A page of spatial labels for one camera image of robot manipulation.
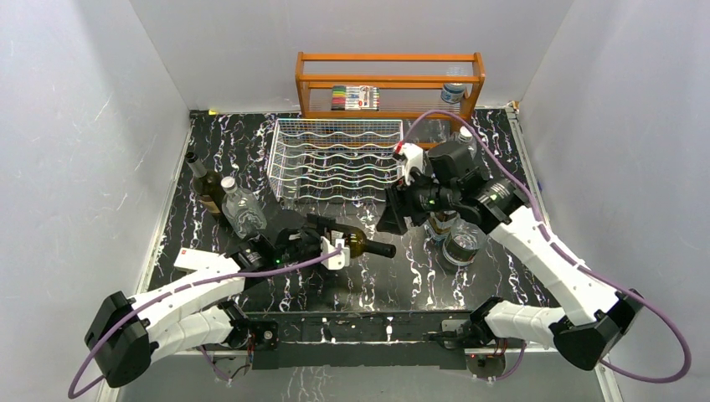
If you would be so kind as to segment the dark green wine bottle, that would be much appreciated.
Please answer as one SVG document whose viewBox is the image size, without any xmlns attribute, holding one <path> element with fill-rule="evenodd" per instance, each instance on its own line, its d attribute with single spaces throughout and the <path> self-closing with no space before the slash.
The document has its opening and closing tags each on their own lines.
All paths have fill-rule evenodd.
<svg viewBox="0 0 710 402">
<path fill-rule="evenodd" d="M 344 239 L 351 258 L 358 258 L 363 254 L 380 255 L 390 259 L 396 256 L 395 245 L 371 240 L 358 228 L 350 229 L 344 235 Z"/>
</svg>

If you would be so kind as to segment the square bottle brown label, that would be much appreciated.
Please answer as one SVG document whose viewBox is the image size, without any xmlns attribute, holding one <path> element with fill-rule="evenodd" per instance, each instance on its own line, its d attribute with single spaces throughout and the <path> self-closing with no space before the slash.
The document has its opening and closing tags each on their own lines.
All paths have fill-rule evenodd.
<svg viewBox="0 0 710 402">
<path fill-rule="evenodd" d="M 458 217 L 456 211 L 432 212 L 424 226 L 433 241 L 442 241 L 448 236 Z"/>
</svg>

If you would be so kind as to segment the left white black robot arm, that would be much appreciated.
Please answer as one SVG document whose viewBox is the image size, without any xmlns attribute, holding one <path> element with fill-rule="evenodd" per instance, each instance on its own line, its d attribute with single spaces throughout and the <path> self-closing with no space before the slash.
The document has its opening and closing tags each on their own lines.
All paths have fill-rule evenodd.
<svg viewBox="0 0 710 402">
<path fill-rule="evenodd" d="M 278 325 L 248 317 L 234 298 L 261 282 L 303 268 L 338 270 L 351 250 L 345 229 L 333 219 L 289 210 L 263 229 L 249 229 L 224 254 L 184 249 L 184 277 L 152 291 L 109 295 L 85 335 L 100 380 L 117 389 L 142 376 L 152 364 L 208 345 L 274 350 Z"/>
</svg>

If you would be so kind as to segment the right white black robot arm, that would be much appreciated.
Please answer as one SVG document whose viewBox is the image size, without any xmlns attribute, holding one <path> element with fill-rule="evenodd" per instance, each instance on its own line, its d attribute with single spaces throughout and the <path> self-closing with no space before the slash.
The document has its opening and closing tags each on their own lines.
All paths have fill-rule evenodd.
<svg viewBox="0 0 710 402">
<path fill-rule="evenodd" d="M 456 211 L 513 253 L 553 294 L 559 306 L 531 307 L 491 297 L 455 330 L 432 333 L 445 346 L 491 347 L 516 338 L 555 348 L 573 366 L 591 370 L 628 332 L 642 308 L 631 296 L 573 268 L 507 178 L 489 179 L 458 142 L 429 151 L 399 142 L 393 152 L 402 175 L 386 189 L 379 232 L 404 235 L 433 213 Z"/>
</svg>

